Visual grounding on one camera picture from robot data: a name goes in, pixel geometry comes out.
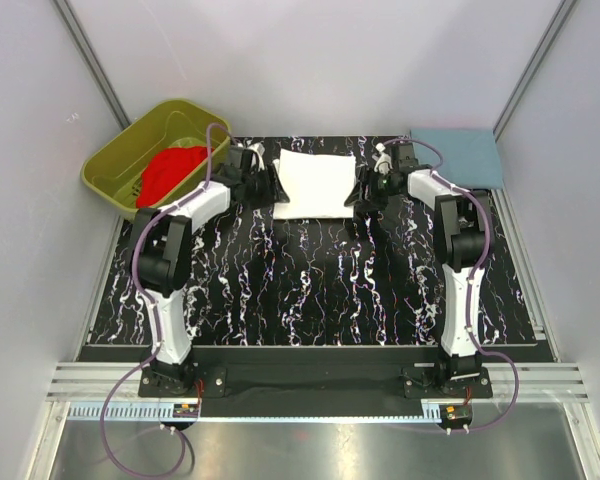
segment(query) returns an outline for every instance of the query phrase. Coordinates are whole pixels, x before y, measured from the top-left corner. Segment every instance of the red cloth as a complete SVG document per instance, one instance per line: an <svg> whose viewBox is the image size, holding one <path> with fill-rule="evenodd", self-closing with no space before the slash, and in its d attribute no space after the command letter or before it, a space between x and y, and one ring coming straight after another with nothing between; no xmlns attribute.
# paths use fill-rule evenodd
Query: red cloth
<svg viewBox="0 0 600 480"><path fill-rule="evenodd" d="M167 148L151 159L142 172L136 208L159 202L207 158L207 147Z"/></svg>

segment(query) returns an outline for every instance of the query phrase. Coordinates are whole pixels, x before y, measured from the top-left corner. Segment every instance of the yellow bin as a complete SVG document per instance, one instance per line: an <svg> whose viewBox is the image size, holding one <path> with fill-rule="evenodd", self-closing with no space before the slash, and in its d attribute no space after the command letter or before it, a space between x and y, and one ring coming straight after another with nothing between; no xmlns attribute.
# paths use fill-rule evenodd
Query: yellow bin
<svg viewBox="0 0 600 480"><path fill-rule="evenodd" d="M169 147L205 146L207 126L229 124L187 100L169 100L154 107L85 162L82 181L127 220L138 210L136 198L142 187L142 172L151 159ZM224 162L229 137L218 128L212 131L214 166ZM176 185L154 207L170 203L192 191L204 179L203 162Z"/></svg>

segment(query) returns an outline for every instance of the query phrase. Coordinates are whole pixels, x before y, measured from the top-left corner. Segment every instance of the white cloth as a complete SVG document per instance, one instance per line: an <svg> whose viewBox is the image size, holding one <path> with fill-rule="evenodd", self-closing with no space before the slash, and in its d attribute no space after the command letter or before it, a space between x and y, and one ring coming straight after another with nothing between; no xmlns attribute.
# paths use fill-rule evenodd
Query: white cloth
<svg viewBox="0 0 600 480"><path fill-rule="evenodd" d="M277 167L291 201L275 204L274 220L353 218L353 207L344 202L356 181L355 157L282 150Z"/></svg>

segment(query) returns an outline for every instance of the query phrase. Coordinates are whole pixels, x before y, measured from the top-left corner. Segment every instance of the wall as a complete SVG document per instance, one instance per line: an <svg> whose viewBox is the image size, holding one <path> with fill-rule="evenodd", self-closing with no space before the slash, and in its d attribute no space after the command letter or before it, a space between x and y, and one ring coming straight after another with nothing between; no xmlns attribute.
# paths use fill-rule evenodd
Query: wall
<svg viewBox="0 0 600 480"><path fill-rule="evenodd" d="M117 133L48 0L0 0L0 480L23 478L114 221L80 184Z"/></svg>
<svg viewBox="0 0 600 480"><path fill-rule="evenodd" d="M559 0L71 0L131 118L187 97L244 135L491 128Z"/></svg>
<svg viewBox="0 0 600 480"><path fill-rule="evenodd" d="M499 143L549 320L600 426L600 0L576 7Z"/></svg>

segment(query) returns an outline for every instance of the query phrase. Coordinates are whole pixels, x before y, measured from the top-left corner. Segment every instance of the black and white marbled surface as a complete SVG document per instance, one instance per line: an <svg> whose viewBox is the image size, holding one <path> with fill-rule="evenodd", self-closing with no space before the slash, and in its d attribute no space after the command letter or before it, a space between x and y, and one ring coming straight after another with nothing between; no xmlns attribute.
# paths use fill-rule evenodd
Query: black and white marbled surface
<svg viewBox="0 0 600 480"><path fill-rule="evenodd" d="M281 148L371 159L382 137L254 138L265 160ZM415 345L434 343L444 319L432 214L394 197L382 213L354 220L273 221L272 208L237 206L196 232L186 287L187 331L199 345ZM480 302L485 343L535 343L504 233ZM89 344L150 342L146 310L125 272L125 223Z"/></svg>

